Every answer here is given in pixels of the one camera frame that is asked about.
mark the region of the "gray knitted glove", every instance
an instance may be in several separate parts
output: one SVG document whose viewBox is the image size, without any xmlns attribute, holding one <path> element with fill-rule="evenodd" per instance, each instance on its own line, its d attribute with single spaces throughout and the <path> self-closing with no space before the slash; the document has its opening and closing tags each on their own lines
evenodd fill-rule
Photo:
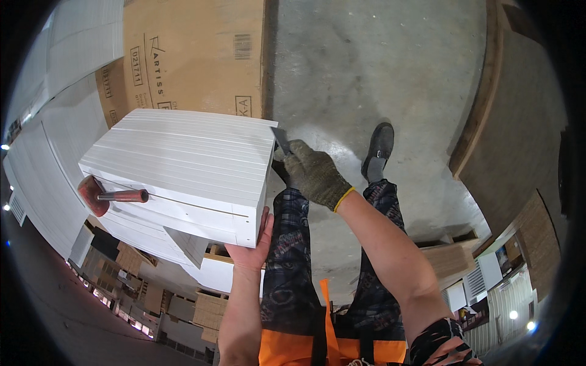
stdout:
<svg viewBox="0 0 586 366">
<path fill-rule="evenodd" d="M 289 145 L 292 154 L 285 157 L 285 168 L 301 194 L 336 212 L 354 187 L 340 175 L 327 153 L 314 151 L 301 140 L 293 140 Z"/>
</svg>

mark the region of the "yellow glove cuff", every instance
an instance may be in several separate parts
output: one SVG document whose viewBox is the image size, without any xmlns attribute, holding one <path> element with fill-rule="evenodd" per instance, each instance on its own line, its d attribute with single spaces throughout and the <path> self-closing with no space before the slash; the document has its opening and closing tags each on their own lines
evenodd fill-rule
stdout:
<svg viewBox="0 0 586 366">
<path fill-rule="evenodd" d="M 351 192 L 356 190 L 355 187 L 350 187 L 350 189 L 344 193 L 344 195 L 338 200 L 338 203 L 336 203 L 336 207 L 333 208 L 334 213 L 338 210 L 338 206 L 340 206 L 340 203 L 342 203 L 342 201 L 346 198 L 346 196 Z"/>
</svg>

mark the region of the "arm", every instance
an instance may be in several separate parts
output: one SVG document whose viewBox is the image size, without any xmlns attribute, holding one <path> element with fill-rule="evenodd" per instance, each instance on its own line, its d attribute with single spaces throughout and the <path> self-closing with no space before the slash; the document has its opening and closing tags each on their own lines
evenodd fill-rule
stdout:
<svg viewBox="0 0 586 366">
<path fill-rule="evenodd" d="M 435 273 L 424 254 L 391 220 L 372 207 L 340 175 L 332 158 L 301 140 L 289 143 L 285 167 L 310 201 L 339 213 L 368 255 L 383 286 L 401 307 L 407 341 L 436 320 L 453 317 L 441 297 Z"/>
<path fill-rule="evenodd" d="M 257 247 L 226 244 L 234 261 L 232 290 L 220 325 L 220 365 L 258 365 L 262 324 L 260 320 L 261 267 L 271 245 L 274 217 L 264 208 Z"/>
<path fill-rule="evenodd" d="M 337 212 L 358 238 L 383 286 L 399 302 L 409 344 L 436 320 L 454 317 L 431 264 L 391 220 L 356 191 L 342 200 Z"/>
<path fill-rule="evenodd" d="M 260 349 L 260 270 L 234 266 L 232 291 L 222 318 L 220 365 L 256 365 Z"/>
</svg>

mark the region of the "stack of white panels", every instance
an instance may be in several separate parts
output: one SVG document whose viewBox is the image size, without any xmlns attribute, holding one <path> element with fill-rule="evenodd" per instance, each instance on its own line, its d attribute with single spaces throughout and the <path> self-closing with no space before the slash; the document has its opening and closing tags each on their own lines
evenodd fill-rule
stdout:
<svg viewBox="0 0 586 366">
<path fill-rule="evenodd" d="M 274 144 L 271 126 L 277 123 L 134 110 L 79 165 L 108 191 L 146 189 L 150 198 L 147 203 L 112 204 L 100 222 L 120 240 L 180 264 L 193 261 L 186 259 L 169 228 L 255 247 Z"/>
<path fill-rule="evenodd" d="M 124 55 L 124 0 L 61 1 L 16 81 L 8 121 L 24 124 L 59 92 Z"/>
<path fill-rule="evenodd" d="M 61 171 L 40 117 L 22 127 L 4 158 L 4 171 L 30 221 L 68 258 L 88 210 Z"/>
<path fill-rule="evenodd" d="M 53 154 L 77 194 L 83 179 L 77 163 L 108 131 L 94 75 L 59 93 L 43 107 L 40 118 Z"/>
<path fill-rule="evenodd" d="M 68 258 L 89 209 L 77 193 L 77 162 L 108 131 L 96 78 L 87 76 L 47 103 L 4 160 L 18 201 L 45 240 Z"/>
</svg>

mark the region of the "sleeve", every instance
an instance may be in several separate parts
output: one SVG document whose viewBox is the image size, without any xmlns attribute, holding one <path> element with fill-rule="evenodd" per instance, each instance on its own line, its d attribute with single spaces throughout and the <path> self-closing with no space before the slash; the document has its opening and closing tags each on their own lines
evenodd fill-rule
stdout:
<svg viewBox="0 0 586 366">
<path fill-rule="evenodd" d="M 439 319 L 427 327 L 411 345 L 412 365 L 482 365 L 464 342 L 462 328 L 454 319 Z"/>
</svg>

